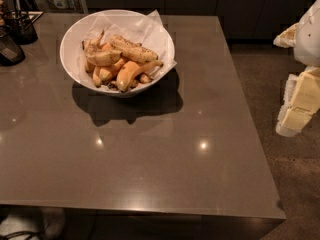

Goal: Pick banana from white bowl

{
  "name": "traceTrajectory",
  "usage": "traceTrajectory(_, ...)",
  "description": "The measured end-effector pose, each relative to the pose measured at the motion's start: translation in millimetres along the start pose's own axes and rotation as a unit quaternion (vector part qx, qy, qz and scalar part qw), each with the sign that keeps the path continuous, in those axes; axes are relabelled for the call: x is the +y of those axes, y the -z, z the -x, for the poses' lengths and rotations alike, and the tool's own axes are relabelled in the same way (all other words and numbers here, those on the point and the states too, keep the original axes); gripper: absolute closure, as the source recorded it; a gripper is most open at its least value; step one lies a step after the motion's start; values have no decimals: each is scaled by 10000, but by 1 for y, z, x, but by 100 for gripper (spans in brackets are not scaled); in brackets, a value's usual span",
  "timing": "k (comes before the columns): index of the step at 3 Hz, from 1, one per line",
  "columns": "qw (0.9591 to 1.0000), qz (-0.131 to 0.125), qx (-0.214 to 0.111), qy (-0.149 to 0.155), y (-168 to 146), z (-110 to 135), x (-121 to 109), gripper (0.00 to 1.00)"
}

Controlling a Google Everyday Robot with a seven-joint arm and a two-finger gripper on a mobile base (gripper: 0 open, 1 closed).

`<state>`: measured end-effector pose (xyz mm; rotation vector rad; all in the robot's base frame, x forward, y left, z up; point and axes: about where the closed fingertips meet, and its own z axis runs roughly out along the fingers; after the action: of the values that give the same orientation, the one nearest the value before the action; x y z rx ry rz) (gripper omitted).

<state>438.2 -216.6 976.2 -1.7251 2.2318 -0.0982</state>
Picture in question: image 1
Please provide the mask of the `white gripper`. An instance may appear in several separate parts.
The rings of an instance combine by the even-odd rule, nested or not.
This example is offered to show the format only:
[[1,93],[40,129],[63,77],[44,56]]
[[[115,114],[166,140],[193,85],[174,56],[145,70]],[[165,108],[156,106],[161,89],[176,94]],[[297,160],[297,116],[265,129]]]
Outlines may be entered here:
[[294,46],[295,59],[308,66],[299,75],[289,75],[277,118],[276,132],[294,137],[320,109],[320,0],[313,3],[298,24],[277,35],[273,44],[282,48]]

